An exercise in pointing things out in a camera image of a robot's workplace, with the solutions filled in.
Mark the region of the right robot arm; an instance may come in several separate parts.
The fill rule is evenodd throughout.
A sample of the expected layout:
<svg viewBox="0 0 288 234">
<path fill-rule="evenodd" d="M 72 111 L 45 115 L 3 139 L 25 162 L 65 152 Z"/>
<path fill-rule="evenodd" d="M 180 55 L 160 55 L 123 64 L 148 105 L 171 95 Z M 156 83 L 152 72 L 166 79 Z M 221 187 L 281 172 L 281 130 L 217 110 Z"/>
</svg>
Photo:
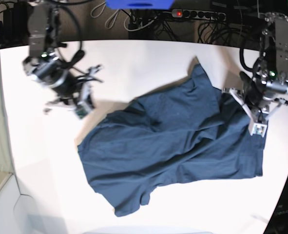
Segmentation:
<svg viewBox="0 0 288 234">
<path fill-rule="evenodd" d="M 57 99 L 51 102 L 52 105 L 63 103 L 74 109 L 91 111 L 94 105 L 89 82 L 97 80 L 95 74 L 102 66 L 92 66 L 80 76 L 71 73 L 71 69 L 85 56 L 85 51 L 82 30 L 69 7 L 85 4 L 86 1 L 30 0 L 28 3 L 33 11 L 28 20 L 29 55 L 22 62 L 26 75 L 56 93 Z M 78 50 L 70 61 L 57 54 L 58 48 L 67 46 L 59 39 L 60 10 L 73 21 L 79 40 Z"/>
</svg>

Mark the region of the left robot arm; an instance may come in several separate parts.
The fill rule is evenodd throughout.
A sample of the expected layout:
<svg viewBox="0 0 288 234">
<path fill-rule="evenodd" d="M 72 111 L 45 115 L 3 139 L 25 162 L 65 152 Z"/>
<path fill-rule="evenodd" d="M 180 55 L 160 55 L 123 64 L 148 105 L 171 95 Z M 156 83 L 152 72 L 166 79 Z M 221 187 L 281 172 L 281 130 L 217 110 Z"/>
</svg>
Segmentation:
<svg viewBox="0 0 288 234">
<path fill-rule="evenodd" d="M 244 60 L 248 39 L 260 37 L 259 57 L 249 68 Z M 278 95 L 288 94 L 288 17 L 282 13 L 267 12 L 264 21 L 242 41 L 239 58 L 243 71 L 243 101 L 252 113 L 261 112 Z"/>
</svg>

